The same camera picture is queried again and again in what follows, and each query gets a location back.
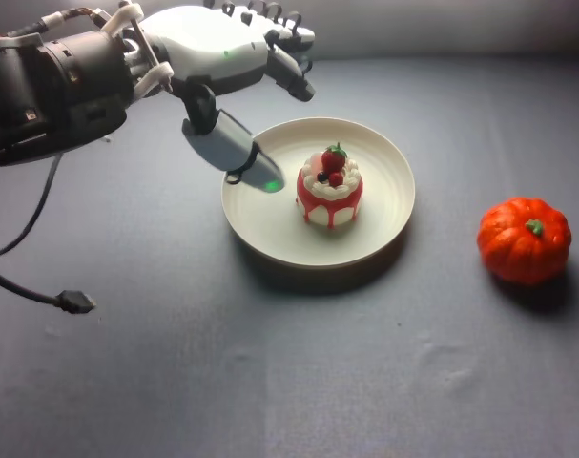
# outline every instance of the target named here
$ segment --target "table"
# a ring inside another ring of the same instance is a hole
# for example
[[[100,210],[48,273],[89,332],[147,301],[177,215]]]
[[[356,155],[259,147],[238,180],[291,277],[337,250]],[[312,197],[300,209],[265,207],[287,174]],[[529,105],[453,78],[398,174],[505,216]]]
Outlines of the table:
[[[28,287],[99,303],[75,317],[0,289],[0,458],[579,457],[579,61],[309,76],[307,104],[269,81],[219,103],[254,132],[335,116],[402,150],[417,201],[383,268],[338,289],[261,269],[181,135],[182,104],[147,99],[111,144],[63,158],[42,218],[0,259]],[[49,165],[0,169],[0,245]],[[475,244],[486,208],[515,195],[573,231],[567,274],[532,294],[495,282]]]

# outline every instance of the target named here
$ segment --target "robotic arm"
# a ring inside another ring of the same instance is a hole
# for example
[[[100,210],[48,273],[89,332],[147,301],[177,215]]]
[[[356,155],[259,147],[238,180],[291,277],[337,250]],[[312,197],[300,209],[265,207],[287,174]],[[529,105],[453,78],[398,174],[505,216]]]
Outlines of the robotic arm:
[[[140,6],[122,0],[113,16],[87,8],[59,11],[0,36],[0,166],[56,156],[35,215],[0,256],[34,225],[59,154],[110,134],[124,123],[130,105],[161,90],[183,102],[188,115],[183,135],[226,173],[226,182],[242,181],[268,193],[282,189],[280,168],[216,100],[265,74],[298,100],[314,95],[304,78],[312,64],[303,68],[290,55],[307,51],[314,34],[300,27],[297,13],[281,24],[281,7],[260,3],[260,12],[253,2],[236,7],[226,1],[214,10],[215,0],[205,0],[203,7],[163,10],[139,24]],[[272,9],[275,15],[268,17]],[[99,30],[43,42],[41,33],[78,15],[90,16]],[[0,286],[70,313],[94,307],[78,291],[44,296],[1,276]]]

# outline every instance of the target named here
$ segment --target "cake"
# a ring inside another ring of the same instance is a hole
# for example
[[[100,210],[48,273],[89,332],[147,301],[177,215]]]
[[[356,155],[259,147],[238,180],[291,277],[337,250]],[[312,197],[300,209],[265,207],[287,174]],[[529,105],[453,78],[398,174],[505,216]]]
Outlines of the cake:
[[[357,218],[363,182],[340,143],[308,158],[298,173],[296,202],[306,222],[332,229]]]

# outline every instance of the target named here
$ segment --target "background wall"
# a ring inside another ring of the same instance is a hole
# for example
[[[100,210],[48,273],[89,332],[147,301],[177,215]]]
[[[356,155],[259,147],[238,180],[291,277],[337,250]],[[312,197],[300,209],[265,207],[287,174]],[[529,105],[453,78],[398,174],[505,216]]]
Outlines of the background wall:
[[[141,0],[146,14],[199,2]],[[579,51],[579,0],[282,0],[315,31],[318,58],[441,52]],[[70,7],[100,6],[110,0],[0,0],[0,31]],[[63,34],[85,31],[77,19]]]

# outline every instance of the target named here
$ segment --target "white plate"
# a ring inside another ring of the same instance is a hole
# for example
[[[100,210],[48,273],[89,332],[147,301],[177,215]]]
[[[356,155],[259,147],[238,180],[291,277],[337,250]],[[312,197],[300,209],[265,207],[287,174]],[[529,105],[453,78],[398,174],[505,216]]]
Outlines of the white plate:
[[[245,184],[223,184],[223,211],[232,228],[263,255],[307,268],[340,267],[368,258],[396,238],[414,206],[414,176],[405,157],[367,127],[326,117],[297,119],[256,137],[285,174],[285,188],[265,194]],[[329,230],[304,222],[296,204],[298,172],[304,161],[341,143],[363,179],[357,221]]]

